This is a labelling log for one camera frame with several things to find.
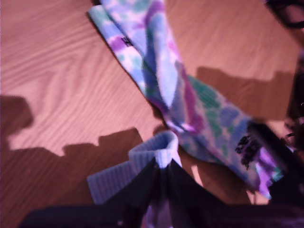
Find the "teal pattern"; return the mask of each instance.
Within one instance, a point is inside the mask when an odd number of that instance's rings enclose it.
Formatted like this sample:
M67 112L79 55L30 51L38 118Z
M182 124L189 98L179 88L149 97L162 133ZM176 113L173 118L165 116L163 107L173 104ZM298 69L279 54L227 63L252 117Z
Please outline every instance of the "teal pattern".
M159 108L179 144L197 159L226 165L268 196L268 189L261 186L260 164L247 171L240 163L241 155L234 151L251 118L211 86L186 74L163 0L101 3L89 11L93 22L142 94ZM132 45L126 45L123 38ZM274 170L267 178L279 172Z

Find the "wooden table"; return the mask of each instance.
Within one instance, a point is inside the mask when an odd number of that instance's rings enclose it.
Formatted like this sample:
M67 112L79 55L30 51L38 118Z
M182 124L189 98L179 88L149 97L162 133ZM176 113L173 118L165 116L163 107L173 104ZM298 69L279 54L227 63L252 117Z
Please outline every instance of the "wooden table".
M36 208L92 203L86 177L127 160L128 150L164 129L87 18L92 5L2 2L4 228ZM167 12L191 75L256 118L284 118L299 47L263 1L168 0ZM226 168L180 155L223 201L249 203Z

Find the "dark object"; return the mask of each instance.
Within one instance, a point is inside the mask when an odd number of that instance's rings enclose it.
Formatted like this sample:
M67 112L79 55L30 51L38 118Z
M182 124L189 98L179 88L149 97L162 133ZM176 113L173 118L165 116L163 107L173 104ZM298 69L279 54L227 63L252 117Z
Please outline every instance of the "dark object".
M290 29L304 28L304 21L294 21L292 13L288 10L288 7L297 7L304 14L303 0L267 0L266 5L285 27Z
M162 190L166 192L175 228L304 227L304 210L300 208L227 206L198 185L174 160L161 170L153 159L104 205L37 210L24 219L20 228L139 228L148 206L160 202Z
M304 208L304 164L265 124L251 123L248 132L273 156L284 177L269 188L271 202Z

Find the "sock tag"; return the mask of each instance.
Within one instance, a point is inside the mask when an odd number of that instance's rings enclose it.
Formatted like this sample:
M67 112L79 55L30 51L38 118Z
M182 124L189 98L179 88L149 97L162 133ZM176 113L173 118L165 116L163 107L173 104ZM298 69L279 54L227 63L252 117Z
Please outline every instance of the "sock tag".
M125 44L127 47L133 46L133 44L131 43L131 40L130 40L128 37L123 37L123 38L122 38L122 41L124 42L124 44Z

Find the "wooden surface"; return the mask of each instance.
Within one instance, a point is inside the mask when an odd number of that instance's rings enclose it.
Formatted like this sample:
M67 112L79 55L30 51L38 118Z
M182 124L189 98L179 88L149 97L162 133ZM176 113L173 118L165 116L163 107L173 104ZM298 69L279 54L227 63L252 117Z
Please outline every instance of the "wooden surface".
M89 0L1 4L1 225L31 210L92 203L86 176L127 159L164 129L86 12ZM190 74L248 114L284 118L299 47L256 0L168 0ZM180 152L184 168L227 203L242 182Z

